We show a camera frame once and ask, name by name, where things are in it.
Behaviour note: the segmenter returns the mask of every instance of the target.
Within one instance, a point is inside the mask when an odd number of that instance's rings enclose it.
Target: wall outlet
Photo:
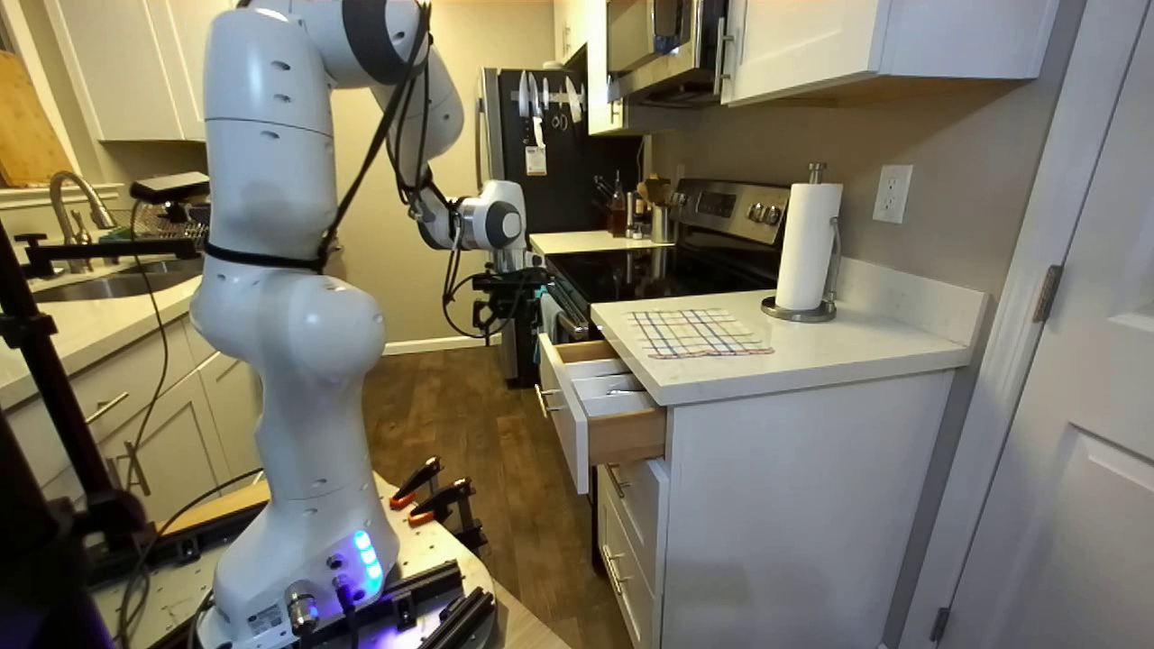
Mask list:
[[[903,225],[909,183],[911,183],[911,167],[883,167],[877,180],[872,219]]]

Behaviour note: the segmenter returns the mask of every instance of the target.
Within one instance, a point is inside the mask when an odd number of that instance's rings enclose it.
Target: stove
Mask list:
[[[557,341],[587,340],[590,302],[776,287],[789,187],[681,180],[671,248],[547,255]]]

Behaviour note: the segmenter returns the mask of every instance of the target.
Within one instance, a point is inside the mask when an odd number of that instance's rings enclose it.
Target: open drawer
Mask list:
[[[563,445],[576,495],[587,495],[590,465],[663,459],[667,421],[635,374],[603,340],[541,350],[541,411]]]

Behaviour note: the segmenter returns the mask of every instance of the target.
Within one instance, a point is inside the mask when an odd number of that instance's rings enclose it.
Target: microwave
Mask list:
[[[717,101],[730,0],[611,0],[606,60],[631,101]]]

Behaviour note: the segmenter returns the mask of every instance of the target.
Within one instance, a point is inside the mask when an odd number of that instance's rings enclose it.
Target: refrigerator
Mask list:
[[[479,180],[517,180],[526,193],[526,236],[603,231],[615,187],[635,187],[639,136],[587,136],[584,74],[566,70],[488,70],[477,101]],[[538,296],[521,296],[500,327],[506,385],[538,382]]]

